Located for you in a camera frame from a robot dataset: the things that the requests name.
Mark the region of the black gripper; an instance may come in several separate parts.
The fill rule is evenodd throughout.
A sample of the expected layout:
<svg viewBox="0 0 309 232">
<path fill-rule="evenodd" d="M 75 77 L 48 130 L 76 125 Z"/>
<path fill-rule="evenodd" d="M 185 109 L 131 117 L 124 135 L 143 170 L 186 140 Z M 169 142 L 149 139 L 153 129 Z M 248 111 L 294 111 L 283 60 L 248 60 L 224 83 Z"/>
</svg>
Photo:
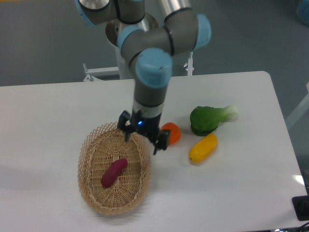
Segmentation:
<svg viewBox="0 0 309 232">
<path fill-rule="evenodd" d="M 159 150 L 166 150 L 170 144 L 171 130 L 160 130 L 161 114 L 156 117 L 146 118 L 141 110 L 132 111 L 131 114 L 124 110 L 119 116 L 117 128 L 122 131 L 125 141 L 128 142 L 132 133 L 136 132 L 146 138 L 154 145 L 153 155 Z"/>
</svg>

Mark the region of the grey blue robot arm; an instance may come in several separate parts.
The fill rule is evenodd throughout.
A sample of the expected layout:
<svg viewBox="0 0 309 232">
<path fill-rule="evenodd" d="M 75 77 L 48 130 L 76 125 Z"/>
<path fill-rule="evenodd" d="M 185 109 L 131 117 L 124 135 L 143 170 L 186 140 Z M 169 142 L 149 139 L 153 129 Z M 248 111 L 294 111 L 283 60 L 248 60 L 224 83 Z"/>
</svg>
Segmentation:
<svg viewBox="0 0 309 232">
<path fill-rule="evenodd" d="M 132 112 L 122 112 L 118 129 L 128 140 L 134 132 L 148 138 L 154 150 L 166 150 L 170 132 L 159 122 L 172 76 L 172 57 L 207 45 L 211 24 L 204 14 L 196 14 L 188 0 L 160 0 L 164 25 L 144 30 L 142 0 L 78 0 L 79 14 L 88 25 L 118 20 L 125 26 L 118 31 L 117 47 L 135 79 Z"/>
</svg>

